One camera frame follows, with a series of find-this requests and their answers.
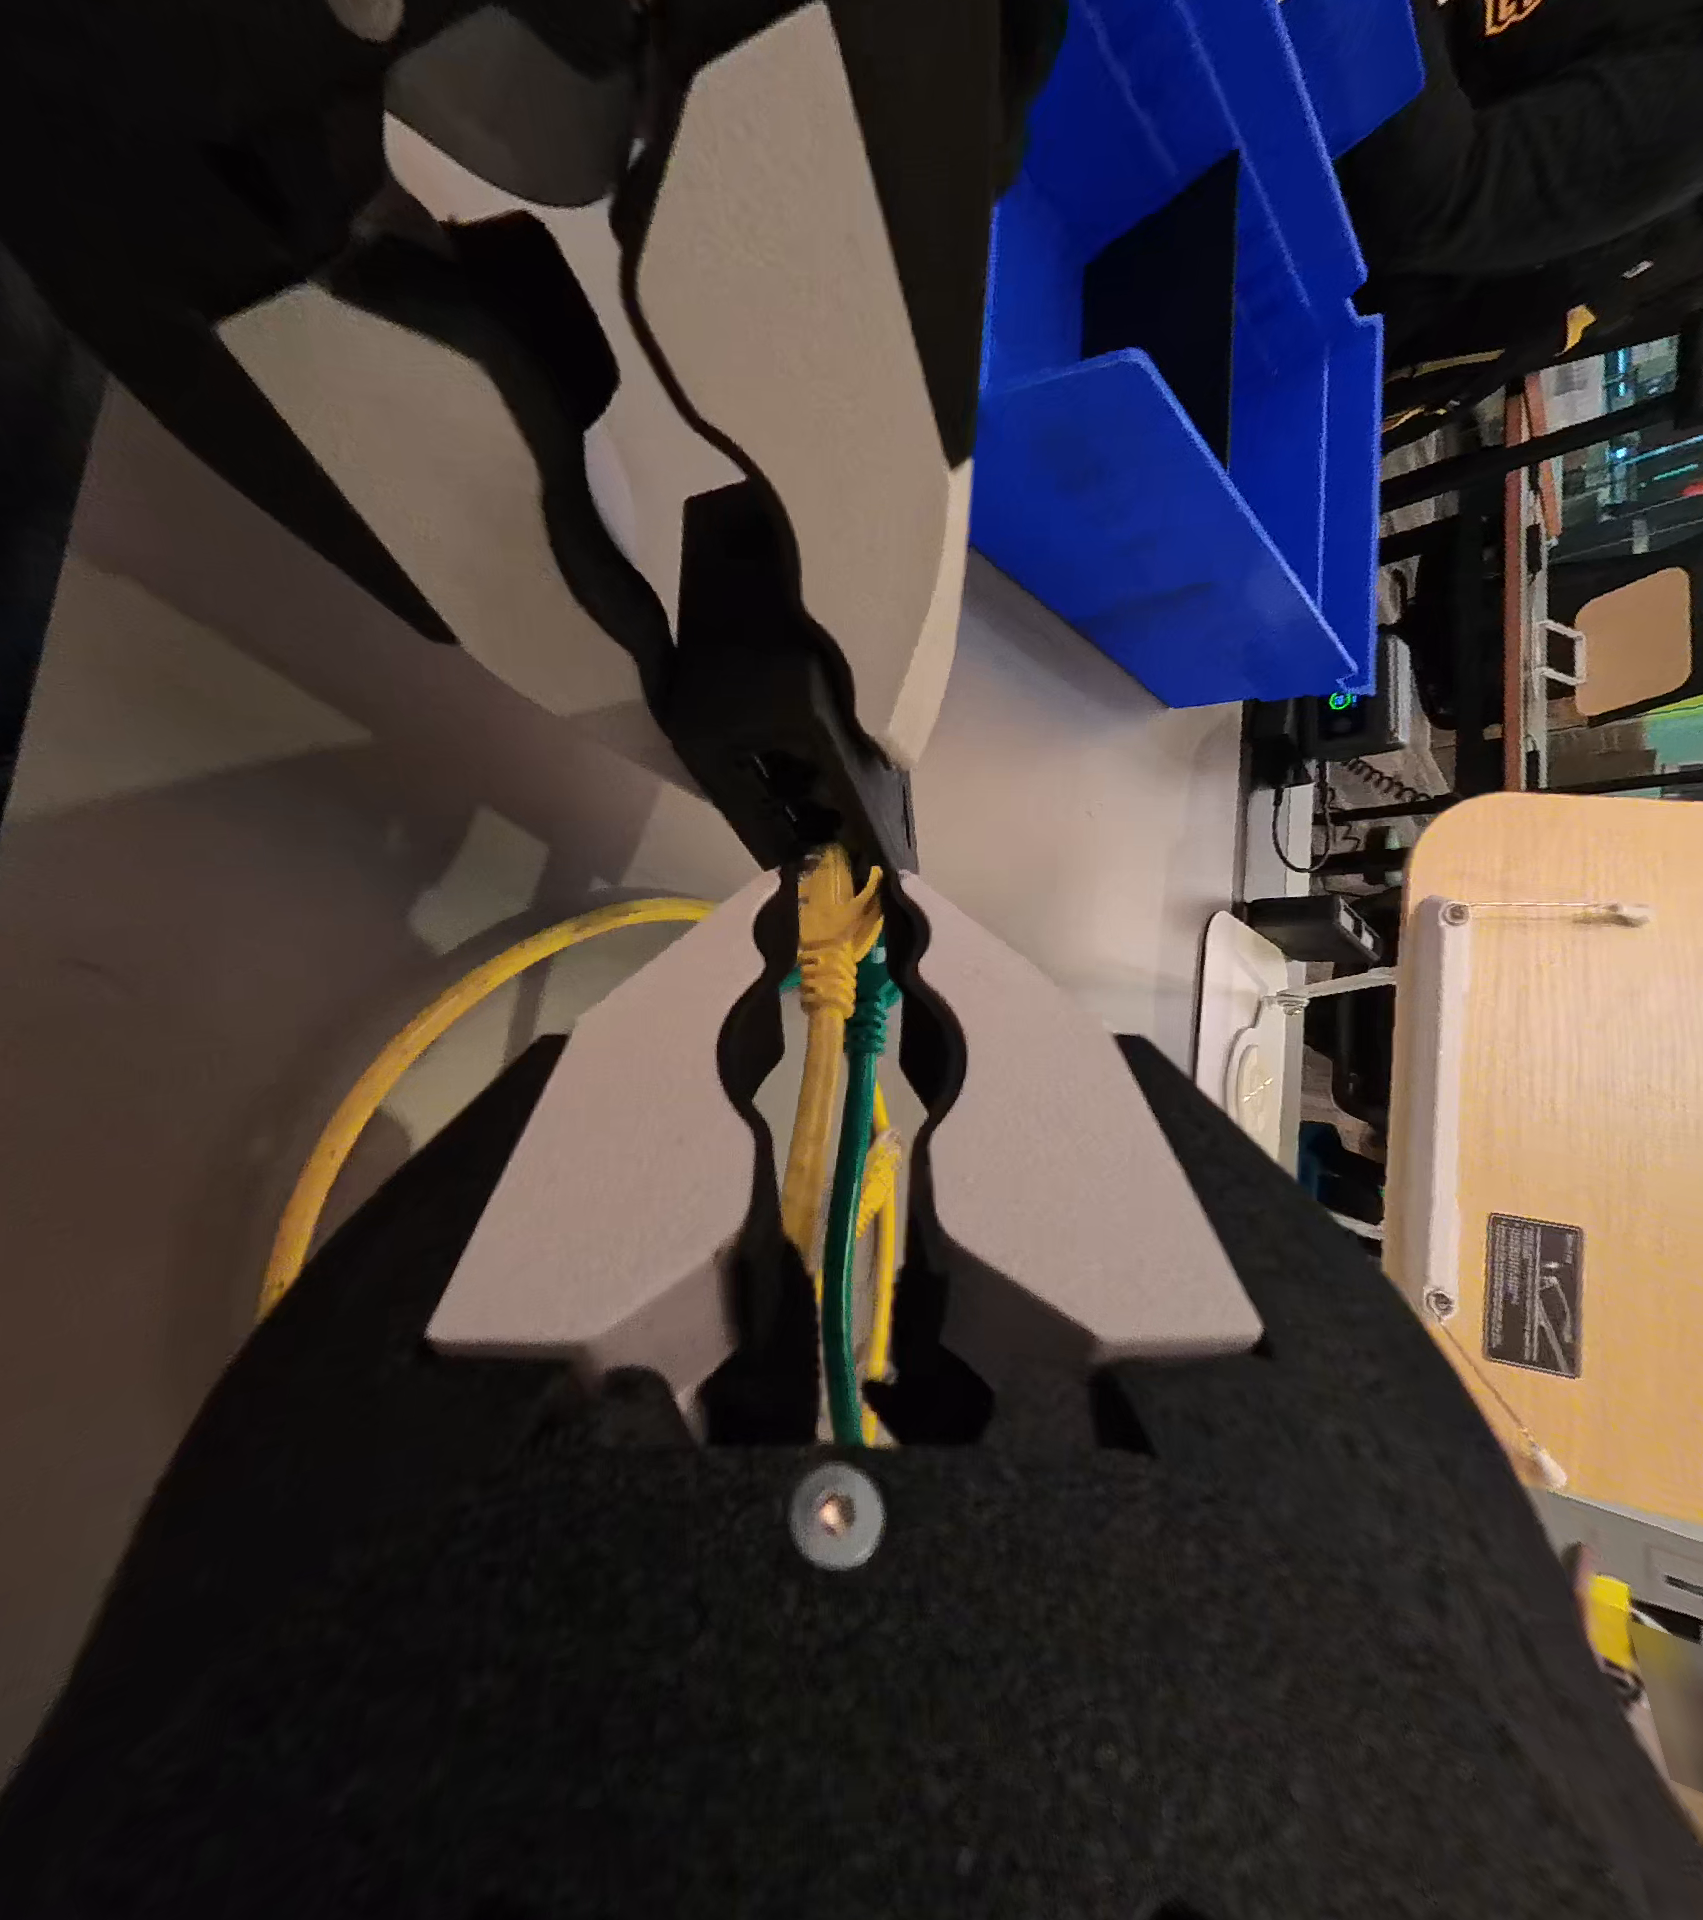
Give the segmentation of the black charger brick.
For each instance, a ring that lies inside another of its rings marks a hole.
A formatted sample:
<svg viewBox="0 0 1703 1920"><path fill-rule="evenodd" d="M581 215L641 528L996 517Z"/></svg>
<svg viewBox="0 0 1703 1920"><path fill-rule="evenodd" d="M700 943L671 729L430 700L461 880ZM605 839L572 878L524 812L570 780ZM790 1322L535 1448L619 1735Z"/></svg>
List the black charger brick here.
<svg viewBox="0 0 1703 1920"><path fill-rule="evenodd" d="M1375 928L1339 894L1255 898L1245 901L1240 918L1295 965L1385 965Z"/></svg>

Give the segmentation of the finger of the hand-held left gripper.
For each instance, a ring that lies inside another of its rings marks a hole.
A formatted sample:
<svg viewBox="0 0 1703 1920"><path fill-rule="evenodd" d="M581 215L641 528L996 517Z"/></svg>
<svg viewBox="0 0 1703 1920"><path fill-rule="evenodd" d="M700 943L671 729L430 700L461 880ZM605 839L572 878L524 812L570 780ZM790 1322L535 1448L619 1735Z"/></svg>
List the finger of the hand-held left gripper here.
<svg viewBox="0 0 1703 1920"><path fill-rule="evenodd" d="M531 451L475 361L315 282L217 335L475 663L572 724L651 722L633 658L561 580Z"/></svg>
<svg viewBox="0 0 1703 1920"><path fill-rule="evenodd" d="M687 81L629 293L692 419L784 513L861 731L913 768L953 668L974 469L937 434L826 4Z"/></svg>

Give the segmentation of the black ethernet switch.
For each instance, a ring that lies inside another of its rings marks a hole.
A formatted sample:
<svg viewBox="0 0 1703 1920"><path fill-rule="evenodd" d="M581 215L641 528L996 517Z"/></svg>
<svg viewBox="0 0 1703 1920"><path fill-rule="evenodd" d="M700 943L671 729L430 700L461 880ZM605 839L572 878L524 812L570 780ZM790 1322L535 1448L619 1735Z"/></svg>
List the black ethernet switch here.
<svg viewBox="0 0 1703 1920"><path fill-rule="evenodd" d="M760 483L684 501L653 718L760 868L837 844L857 880L916 870L911 776L861 729L850 668L801 607L790 525Z"/></svg>

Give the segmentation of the black power bank with screen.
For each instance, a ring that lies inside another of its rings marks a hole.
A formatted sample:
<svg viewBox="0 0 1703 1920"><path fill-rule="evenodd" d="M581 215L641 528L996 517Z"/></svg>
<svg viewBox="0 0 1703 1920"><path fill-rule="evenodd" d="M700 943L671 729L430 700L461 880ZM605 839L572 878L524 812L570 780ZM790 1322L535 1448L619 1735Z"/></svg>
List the black power bank with screen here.
<svg viewBox="0 0 1703 1920"><path fill-rule="evenodd" d="M1295 700L1295 738L1308 761L1385 756L1411 745L1414 694L1407 684L1327 693Z"/></svg>

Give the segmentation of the black bin divider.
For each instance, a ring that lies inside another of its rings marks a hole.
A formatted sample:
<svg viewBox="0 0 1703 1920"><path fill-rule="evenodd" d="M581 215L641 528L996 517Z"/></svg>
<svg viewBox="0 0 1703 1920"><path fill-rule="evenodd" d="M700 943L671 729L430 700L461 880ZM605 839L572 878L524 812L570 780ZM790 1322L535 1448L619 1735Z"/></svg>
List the black bin divider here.
<svg viewBox="0 0 1703 1920"><path fill-rule="evenodd" d="M1222 155L1081 274L1081 357L1141 351L1232 460L1240 155Z"/></svg>

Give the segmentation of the blue plastic bin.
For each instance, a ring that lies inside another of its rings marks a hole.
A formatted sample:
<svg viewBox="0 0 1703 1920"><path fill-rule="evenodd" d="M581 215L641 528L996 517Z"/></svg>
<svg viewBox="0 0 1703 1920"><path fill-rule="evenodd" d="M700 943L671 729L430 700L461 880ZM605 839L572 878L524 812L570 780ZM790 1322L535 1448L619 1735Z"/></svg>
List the blue plastic bin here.
<svg viewBox="0 0 1703 1920"><path fill-rule="evenodd" d="M970 544L1171 708L1375 684L1384 316L1334 163L1424 85L1414 4L1069 4L997 203ZM1081 274L1240 155L1232 460Z"/></svg>

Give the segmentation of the black chair with wooden seat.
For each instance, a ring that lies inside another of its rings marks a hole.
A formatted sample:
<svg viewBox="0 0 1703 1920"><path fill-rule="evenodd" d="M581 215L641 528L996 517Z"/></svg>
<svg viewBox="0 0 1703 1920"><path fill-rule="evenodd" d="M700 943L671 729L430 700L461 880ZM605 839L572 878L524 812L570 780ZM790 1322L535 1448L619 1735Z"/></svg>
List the black chair with wooden seat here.
<svg viewBox="0 0 1703 1920"><path fill-rule="evenodd" d="M1703 540L1551 563L1549 610L1584 637L1589 729L1703 698Z"/></svg>

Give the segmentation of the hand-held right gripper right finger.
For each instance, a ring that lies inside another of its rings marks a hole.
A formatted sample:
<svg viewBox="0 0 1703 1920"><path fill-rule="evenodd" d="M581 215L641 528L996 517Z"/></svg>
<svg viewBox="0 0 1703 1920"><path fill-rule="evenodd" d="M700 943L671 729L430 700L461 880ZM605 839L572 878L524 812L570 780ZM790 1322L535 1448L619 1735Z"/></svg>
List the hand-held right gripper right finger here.
<svg viewBox="0 0 1703 1920"><path fill-rule="evenodd" d="M943 1236L943 1346L970 1367L1210 1360L1252 1306L1113 1032L922 878L916 980L953 1015L953 1101L911 1196Z"/></svg>

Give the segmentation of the wooden board with white rail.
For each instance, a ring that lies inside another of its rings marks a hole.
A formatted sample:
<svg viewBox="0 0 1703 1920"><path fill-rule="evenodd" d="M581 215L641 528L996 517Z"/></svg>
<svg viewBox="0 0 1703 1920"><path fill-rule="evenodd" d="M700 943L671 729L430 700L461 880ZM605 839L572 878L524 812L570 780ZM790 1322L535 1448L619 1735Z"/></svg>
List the wooden board with white rail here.
<svg viewBox="0 0 1703 1920"><path fill-rule="evenodd" d="M1703 802L1446 811L1393 978L1385 1276L1525 1477L1703 1526Z"/></svg>

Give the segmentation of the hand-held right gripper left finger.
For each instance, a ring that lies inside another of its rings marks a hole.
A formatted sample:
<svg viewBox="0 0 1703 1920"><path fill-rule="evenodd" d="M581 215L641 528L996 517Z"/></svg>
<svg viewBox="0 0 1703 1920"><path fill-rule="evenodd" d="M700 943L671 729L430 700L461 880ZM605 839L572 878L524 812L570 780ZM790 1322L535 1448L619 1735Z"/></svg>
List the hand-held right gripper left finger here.
<svg viewBox="0 0 1703 1920"><path fill-rule="evenodd" d="M760 1103L792 939L792 880L760 873L575 1020L430 1308L438 1355L707 1379L806 1349Z"/></svg>

